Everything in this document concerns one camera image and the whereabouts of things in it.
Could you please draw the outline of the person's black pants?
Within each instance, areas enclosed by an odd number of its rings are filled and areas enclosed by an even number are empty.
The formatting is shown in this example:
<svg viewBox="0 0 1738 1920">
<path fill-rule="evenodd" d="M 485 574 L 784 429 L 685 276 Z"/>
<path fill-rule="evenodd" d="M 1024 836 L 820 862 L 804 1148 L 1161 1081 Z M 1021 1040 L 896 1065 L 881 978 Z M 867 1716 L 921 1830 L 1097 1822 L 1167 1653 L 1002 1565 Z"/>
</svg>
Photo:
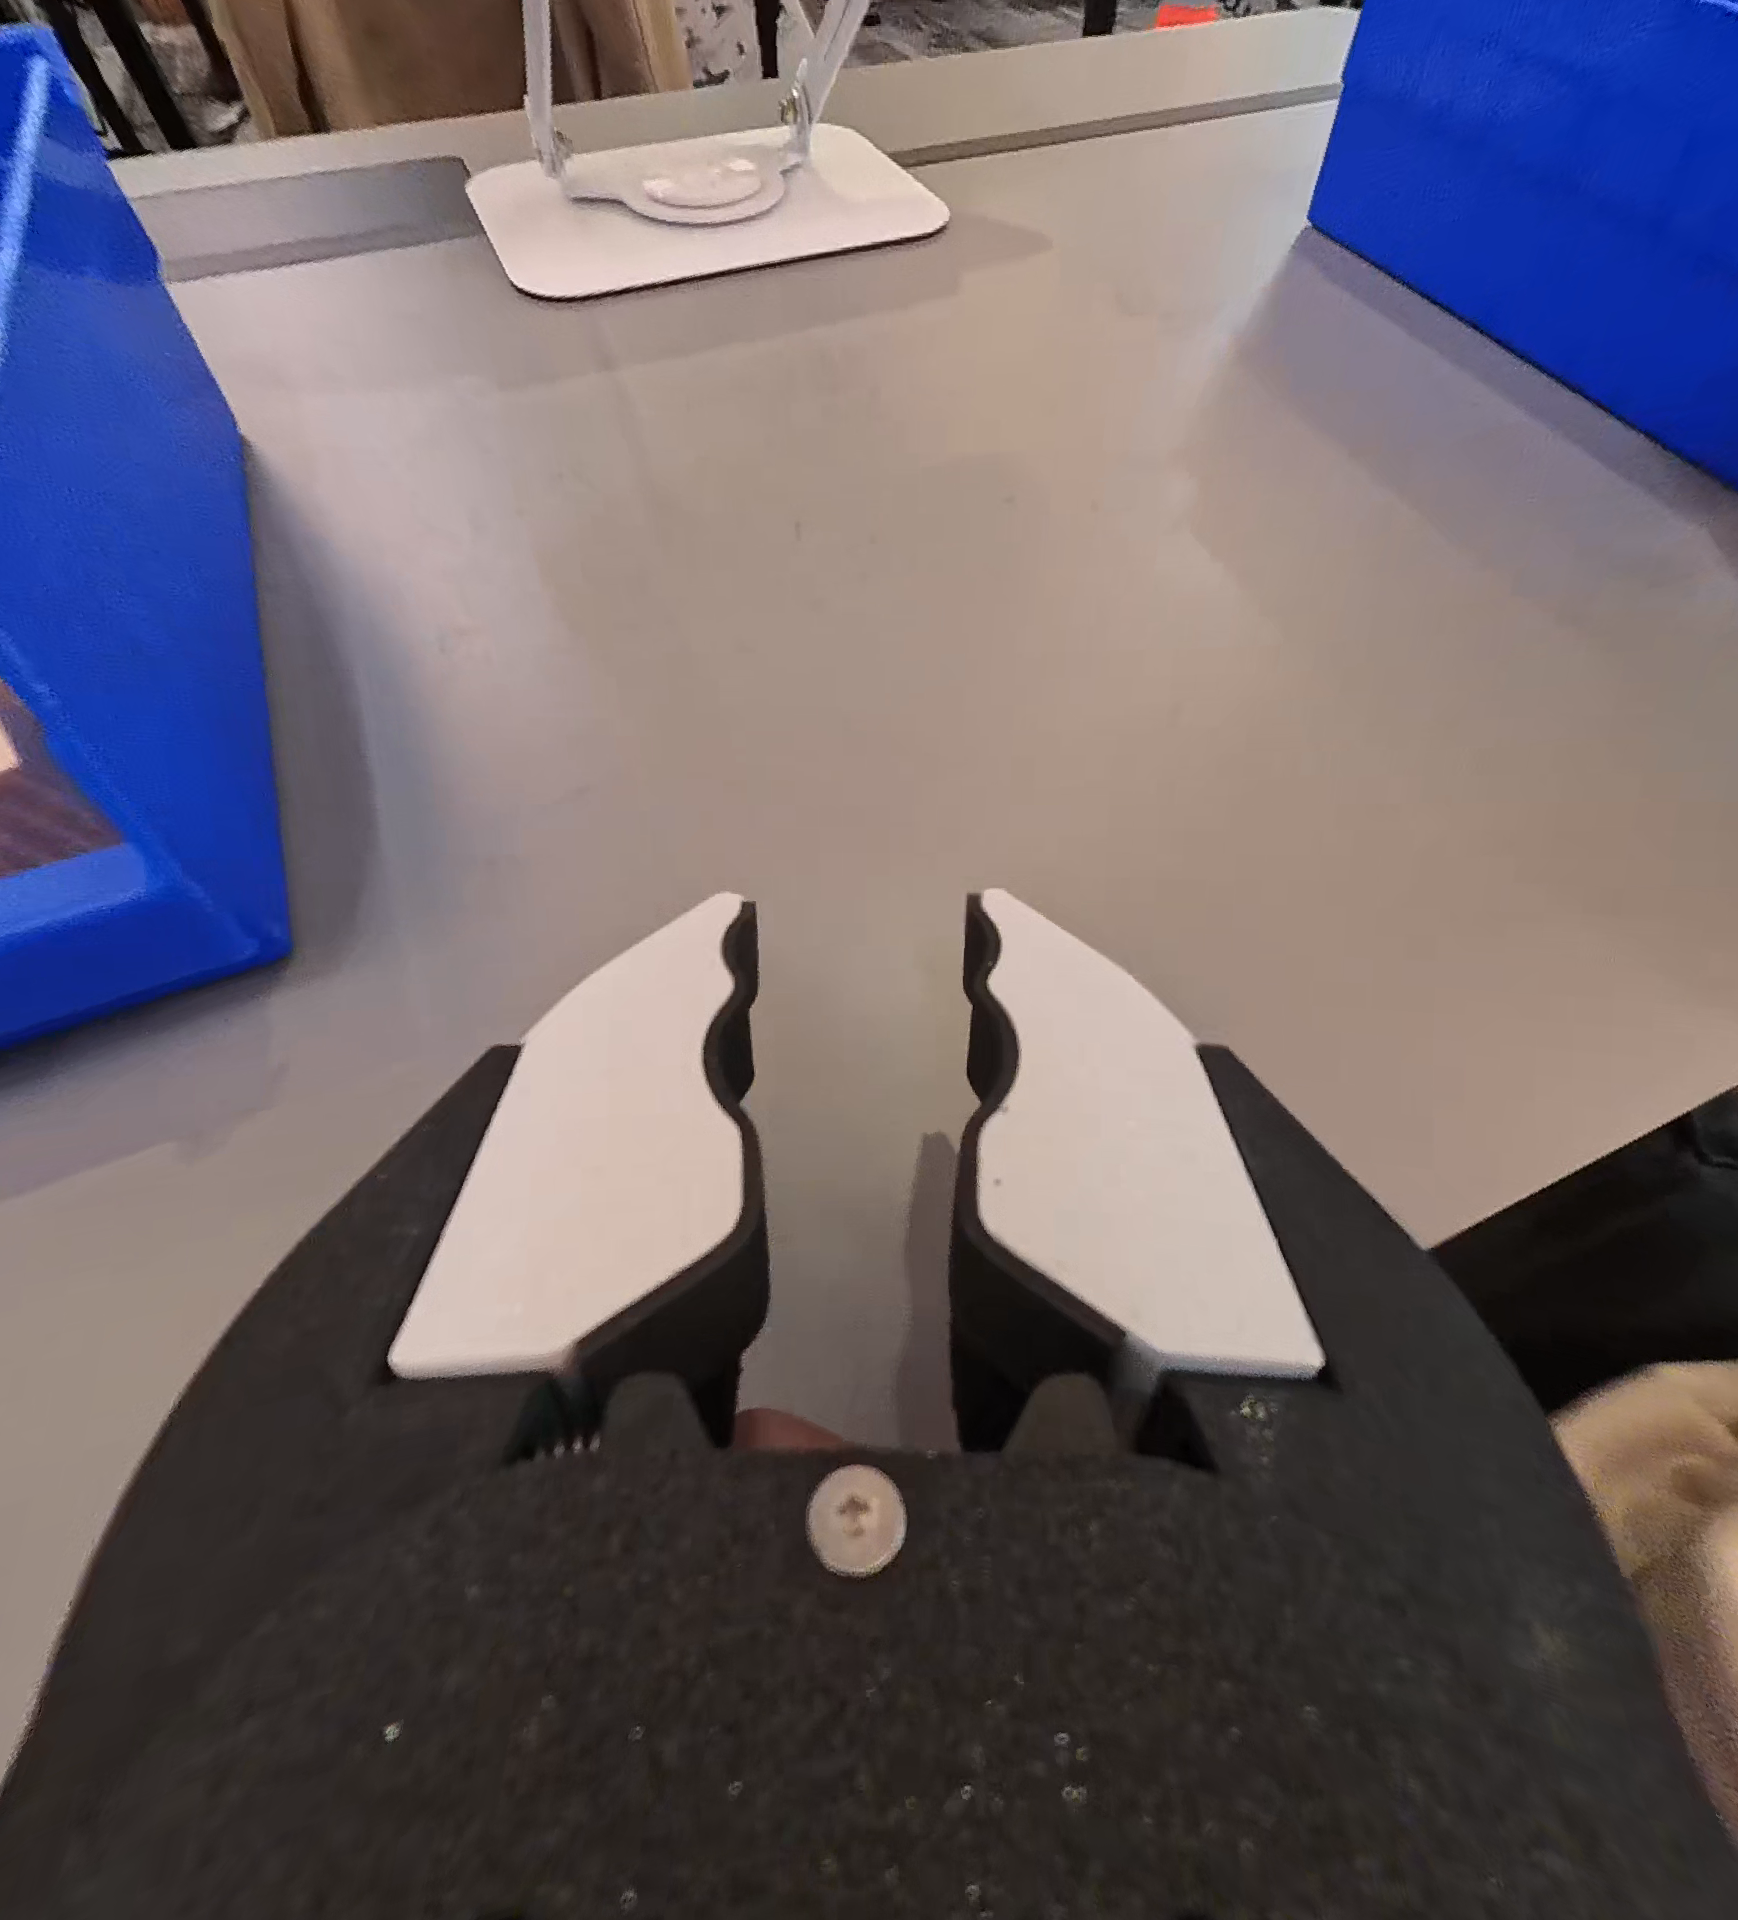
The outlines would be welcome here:
<svg viewBox="0 0 1738 1920">
<path fill-rule="evenodd" d="M 1738 1091 L 1432 1253 L 1546 1414 L 1655 1366 L 1738 1362 Z"/>
</svg>

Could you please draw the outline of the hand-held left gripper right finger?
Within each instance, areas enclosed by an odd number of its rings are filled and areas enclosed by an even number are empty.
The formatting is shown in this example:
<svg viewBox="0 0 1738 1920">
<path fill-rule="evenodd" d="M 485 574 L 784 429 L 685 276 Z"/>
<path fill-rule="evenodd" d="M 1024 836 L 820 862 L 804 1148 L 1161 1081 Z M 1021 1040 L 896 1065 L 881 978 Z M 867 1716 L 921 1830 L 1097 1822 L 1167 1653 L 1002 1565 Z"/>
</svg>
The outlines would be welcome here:
<svg viewBox="0 0 1738 1920">
<path fill-rule="evenodd" d="M 951 1201 L 951 1394 L 1002 1448 L 1084 1378 L 1139 1442 L 1181 1378 L 1314 1383 L 1325 1349 L 1192 1029 L 1002 887 L 967 897 L 975 1096 Z"/>
</svg>

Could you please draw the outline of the tan cloth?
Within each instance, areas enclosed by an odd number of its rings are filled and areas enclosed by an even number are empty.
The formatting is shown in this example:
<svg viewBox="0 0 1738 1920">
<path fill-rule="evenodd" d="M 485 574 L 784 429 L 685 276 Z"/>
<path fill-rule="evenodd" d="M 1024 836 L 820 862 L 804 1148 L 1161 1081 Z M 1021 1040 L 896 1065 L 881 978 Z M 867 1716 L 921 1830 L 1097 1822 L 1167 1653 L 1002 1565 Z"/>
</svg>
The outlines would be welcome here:
<svg viewBox="0 0 1738 1920">
<path fill-rule="evenodd" d="M 286 138 L 521 108 L 521 2 L 210 2 L 256 133 Z M 669 2 L 549 7 L 559 104 L 688 91 Z"/>
</svg>

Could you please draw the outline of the blue plastic bin with cubes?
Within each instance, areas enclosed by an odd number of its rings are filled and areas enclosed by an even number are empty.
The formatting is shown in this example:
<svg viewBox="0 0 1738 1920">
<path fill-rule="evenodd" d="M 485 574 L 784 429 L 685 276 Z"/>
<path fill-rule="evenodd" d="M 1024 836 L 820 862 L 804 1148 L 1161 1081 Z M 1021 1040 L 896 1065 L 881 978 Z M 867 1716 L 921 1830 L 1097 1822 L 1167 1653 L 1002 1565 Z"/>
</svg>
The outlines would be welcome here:
<svg viewBox="0 0 1738 1920">
<path fill-rule="evenodd" d="M 0 1051 L 288 955 L 242 438 L 43 29 L 0 29 L 0 681 L 113 844 L 0 878 Z"/>
</svg>

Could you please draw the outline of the person's cream sweater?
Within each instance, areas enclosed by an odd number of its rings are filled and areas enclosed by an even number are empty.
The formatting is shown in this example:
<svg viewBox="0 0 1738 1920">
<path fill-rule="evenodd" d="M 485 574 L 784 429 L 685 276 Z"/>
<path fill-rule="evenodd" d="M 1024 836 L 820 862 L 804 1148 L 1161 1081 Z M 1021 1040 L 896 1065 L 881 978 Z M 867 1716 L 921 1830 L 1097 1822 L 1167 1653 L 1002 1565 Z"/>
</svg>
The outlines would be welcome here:
<svg viewBox="0 0 1738 1920">
<path fill-rule="evenodd" d="M 1663 1364 L 1554 1414 L 1738 1842 L 1738 1362 Z"/>
</svg>

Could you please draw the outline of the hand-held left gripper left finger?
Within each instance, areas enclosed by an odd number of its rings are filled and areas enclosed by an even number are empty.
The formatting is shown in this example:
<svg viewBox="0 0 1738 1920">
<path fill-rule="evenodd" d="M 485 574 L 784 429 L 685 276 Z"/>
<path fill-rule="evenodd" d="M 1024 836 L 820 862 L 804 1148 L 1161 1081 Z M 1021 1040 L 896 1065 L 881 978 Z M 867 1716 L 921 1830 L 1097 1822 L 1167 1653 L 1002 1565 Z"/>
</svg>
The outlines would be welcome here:
<svg viewBox="0 0 1738 1920">
<path fill-rule="evenodd" d="M 389 1345 L 400 1382 L 532 1380 L 526 1443 L 678 1383 L 732 1436 L 768 1307 L 757 905 L 714 894 L 568 989 L 512 1059 Z"/>
</svg>

